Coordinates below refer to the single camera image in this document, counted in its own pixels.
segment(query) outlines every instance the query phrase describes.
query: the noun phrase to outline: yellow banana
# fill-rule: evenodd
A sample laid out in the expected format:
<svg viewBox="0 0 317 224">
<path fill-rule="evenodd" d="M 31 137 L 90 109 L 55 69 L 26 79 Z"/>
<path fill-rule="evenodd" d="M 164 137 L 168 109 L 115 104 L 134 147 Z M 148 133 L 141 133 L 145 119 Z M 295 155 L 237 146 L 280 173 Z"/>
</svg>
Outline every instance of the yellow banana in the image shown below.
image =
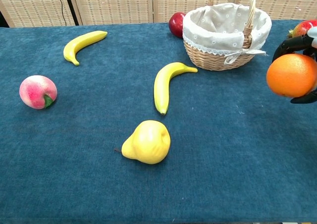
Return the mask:
<svg viewBox="0 0 317 224">
<path fill-rule="evenodd" d="M 154 103 L 157 110 L 165 115 L 169 103 L 169 82 L 176 75 L 185 72 L 198 72 L 197 68 L 186 66 L 180 62 L 173 62 L 164 66 L 154 81 Z"/>
<path fill-rule="evenodd" d="M 79 65 L 79 62 L 76 60 L 76 53 L 84 47 L 102 40 L 107 34 L 108 32 L 105 31 L 93 31 L 74 38 L 64 47 L 64 58 L 74 65 Z"/>
</svg>

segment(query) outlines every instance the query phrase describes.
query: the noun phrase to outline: pear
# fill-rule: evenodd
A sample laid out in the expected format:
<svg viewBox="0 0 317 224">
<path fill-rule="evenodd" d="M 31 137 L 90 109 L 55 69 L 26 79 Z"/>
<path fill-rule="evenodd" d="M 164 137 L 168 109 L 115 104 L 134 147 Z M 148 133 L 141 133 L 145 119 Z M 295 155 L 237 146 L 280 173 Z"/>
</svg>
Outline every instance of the pear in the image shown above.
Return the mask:
<svg viewBox="0 0 317 224">
<path fill-rule="evenodd" d="M 168 153 L 170 135 L 165 125 L 159 121 L 142 121 L 123 143 L 121 152 L 128 159 L 146 164 L 161 162 Z"/>
</svg>

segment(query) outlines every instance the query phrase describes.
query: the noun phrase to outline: black cable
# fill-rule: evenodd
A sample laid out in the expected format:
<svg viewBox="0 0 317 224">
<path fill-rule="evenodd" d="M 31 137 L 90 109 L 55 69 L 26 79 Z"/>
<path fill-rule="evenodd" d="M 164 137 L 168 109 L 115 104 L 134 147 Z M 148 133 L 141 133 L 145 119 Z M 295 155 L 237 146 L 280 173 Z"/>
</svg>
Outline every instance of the black cable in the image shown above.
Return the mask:
<svg viewBox="0 0 317 224">
<path fill-rule="evenodd" d="M 61 3 L 61 15 L 63 16 L 64 22 L 65 22 L 65 26 L 67 26 L 66 20 L 65 20 L 65 17 L 64 17 L 64 13 L 63 13 L 63 2 L 61 0 L 59 0 L 59 1 Z"/>
</svg>

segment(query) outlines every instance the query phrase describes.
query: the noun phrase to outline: blue tablecloth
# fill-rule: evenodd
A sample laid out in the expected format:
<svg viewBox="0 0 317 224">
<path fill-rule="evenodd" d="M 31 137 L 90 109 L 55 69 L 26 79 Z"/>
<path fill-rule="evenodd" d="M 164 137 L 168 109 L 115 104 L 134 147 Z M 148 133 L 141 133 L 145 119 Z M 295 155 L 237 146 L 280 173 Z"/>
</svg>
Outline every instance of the blue tablecloth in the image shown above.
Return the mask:
<svg viewBox="0 0 317 224">
<path fill-rule="evenodd" d="M 268 56 L 173 78 L 166 116 L 157 72 L 194 66 L 166 23 L 0 28 L 0 223 L 316 222 L 317 105 L 265 80 L 298 22 L 272 22 Z M 66 61 L 66 43 L 94 30 L 108 35 Z M 19 97 L 34 74 L 57 86 L 46 110 Z M 114 151 L 147 119 L 171 136 L 154 166 Z"/>
</svg>

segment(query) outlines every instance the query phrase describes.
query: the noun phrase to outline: pink peach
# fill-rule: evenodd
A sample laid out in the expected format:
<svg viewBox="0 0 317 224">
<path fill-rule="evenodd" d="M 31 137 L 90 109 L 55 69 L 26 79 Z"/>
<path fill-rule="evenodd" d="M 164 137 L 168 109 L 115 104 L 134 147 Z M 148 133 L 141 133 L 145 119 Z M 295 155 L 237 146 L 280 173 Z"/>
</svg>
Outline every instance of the pink peach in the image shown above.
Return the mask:
<svg viewBox="0 0 317 224">
<path fill-rule="evenodd" d="M 32 75 L 20 85 L 20 97 L 29 107 L 44 109 L 50 106 L 57 97 L 57 88 L 53 81 L 42 75 Z"/>
</svg>

